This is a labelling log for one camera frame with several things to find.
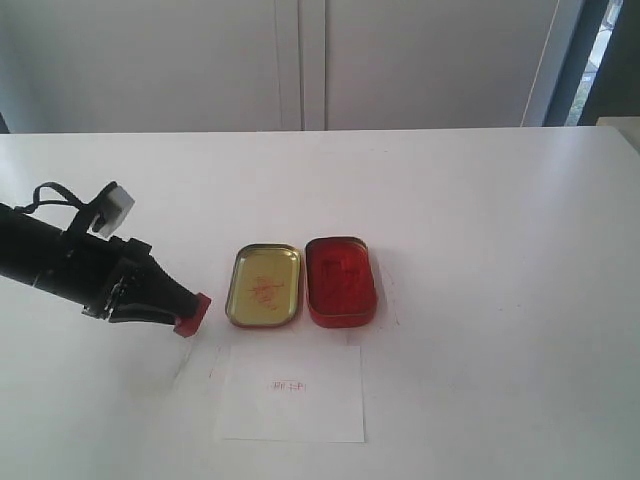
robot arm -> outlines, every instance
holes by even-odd
[[[42,188],[65,200],[40,200]],[[51,204],[78,209],[67,230],[29,216]],[[36,188],[31,205],[11,209],[0,203],[0,275],[79,303],[91,317],[162,323],[184,337],[195,334],[209,298],[167,275],[149,255],[150,245],[87,233],[110,235],[132,206],[133,199],[115,182],[87,204],[52,182]]]

black cylindrical body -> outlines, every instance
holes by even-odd
[[[122,243],[63,232],[0,204],[0,275],[82,305],[104,287]]]

metal tin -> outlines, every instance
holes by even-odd
[[[309,311],[318,325],[348,328],[371,321],[378,297],[362,240],[317,238],[307,244],[305,257]]]
[[[226,314],[239,327],[277,327],[298,309],[300,252],[288,245],[254,244],[238,252]]]

black cable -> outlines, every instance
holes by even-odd
[[[43,205],[64,205],[66,207],[75,207],[75,205],[66,200],[42,200],[38,205],[31,204],[26,207],[16,207],[14,210],[18,213],[32,214],[38,207],[42,207]]]
[[[58,195],[63,197],[65,201],[40,200],[40,191],[43,188],[52,189]],[[78,210],[81,210],[85,206],[85,204],[82,203],[82,201],[78,197],[76,197],[68,188],[56,182],[45,182],[42,185],[37,186],[33,191],[33,202],[30,205],[27,205],[25,207],[16,207],[15,210],[18,213],[31,214],[35,212],[38,209],[38,207],[41,207],[43,205],[65,205],[65,206],[75,207]]]

red stamp mark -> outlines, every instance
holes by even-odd
[[[306,392],[307,386],[298,380],[276,380],[269,385],[271,390],[278,392]]]
[[[255,278],[253,288],[249,291],[251,297],[260,305],[269,310],[277,310],[278,305],[274,303],[274,300],[278,295],[278,289],[282,287],[284,287],[284,282],[276,284],[273,278],[260,276]]]

